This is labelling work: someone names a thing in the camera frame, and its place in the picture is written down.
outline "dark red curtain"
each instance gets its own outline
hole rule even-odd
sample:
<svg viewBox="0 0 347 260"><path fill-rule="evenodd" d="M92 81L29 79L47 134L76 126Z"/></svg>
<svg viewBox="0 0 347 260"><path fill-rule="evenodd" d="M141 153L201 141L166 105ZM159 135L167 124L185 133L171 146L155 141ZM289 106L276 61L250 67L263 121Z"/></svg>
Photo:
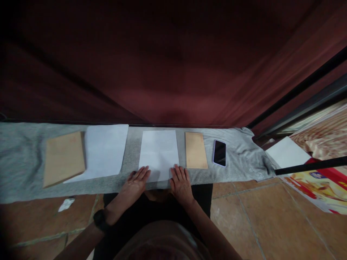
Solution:
<svg viewBox="0 0 347 260"><path fill-rule="evenodd" d="M345 1L37 0L17 12L1 111L21 120L246 126L347 45Z"/></svg>

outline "person's right hand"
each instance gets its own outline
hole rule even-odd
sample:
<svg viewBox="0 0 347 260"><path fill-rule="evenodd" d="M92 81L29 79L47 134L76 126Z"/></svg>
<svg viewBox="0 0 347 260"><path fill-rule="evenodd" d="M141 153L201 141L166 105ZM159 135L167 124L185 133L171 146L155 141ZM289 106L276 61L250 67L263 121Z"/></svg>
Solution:
<svg viewBox="0 0 347 260"><path fill-rule="evenodd" d="M171 168L171 173L172 179L170 179L170 185L173 195L184 208L188 208L195 201L188 170L183 169L181 166L178 167L175 164L175 167Z"/></svg>

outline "smartphone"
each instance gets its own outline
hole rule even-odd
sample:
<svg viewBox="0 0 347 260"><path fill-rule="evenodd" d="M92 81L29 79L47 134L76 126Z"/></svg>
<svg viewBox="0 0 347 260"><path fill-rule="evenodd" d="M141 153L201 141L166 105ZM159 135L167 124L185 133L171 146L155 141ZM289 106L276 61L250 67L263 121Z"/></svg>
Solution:
<svg viewBox="0 0 347 260"><path fill-rule="evenodd" d="M214 152L213 152L213 162L220 166L225 167L226 160L226 144L220 141L214 141Z"/></svg>

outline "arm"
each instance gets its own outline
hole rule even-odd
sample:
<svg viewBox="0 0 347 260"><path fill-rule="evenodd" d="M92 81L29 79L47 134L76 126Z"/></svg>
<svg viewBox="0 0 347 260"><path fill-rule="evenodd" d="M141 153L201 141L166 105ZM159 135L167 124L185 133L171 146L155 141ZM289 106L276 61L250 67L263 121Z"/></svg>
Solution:
<svg viewBox="0 0 347 260"><path fill-rule="evenodd" d="M145 190L151 171L148 166L132 172L119 194L104 209L106 223L114 225L123 213L133 205ZM78 235L55 260L85 260L104 237L103 231L94 222Z"/></svg>
<svg viewBox="0 0 347 260"><path fill-rule="evenodd" d="M171 173L170 184L173 194L195 224L211 257L213 259L242 259L194 199L188 170L175 165Z"/></svg>

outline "tiled floor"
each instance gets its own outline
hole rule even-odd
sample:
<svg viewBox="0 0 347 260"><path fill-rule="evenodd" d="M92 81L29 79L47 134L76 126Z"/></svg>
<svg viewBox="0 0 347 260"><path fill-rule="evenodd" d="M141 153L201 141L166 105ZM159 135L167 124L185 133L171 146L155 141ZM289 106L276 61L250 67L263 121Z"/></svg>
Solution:
<svg viewBox="0 0 347 260"><path fill-rule="evenodd" d="M102 208L102 195L1 205L18 259L53 259ZM323 213L279 179L216 183L211 219L244 259L347 259L347 216Z"/></svg>

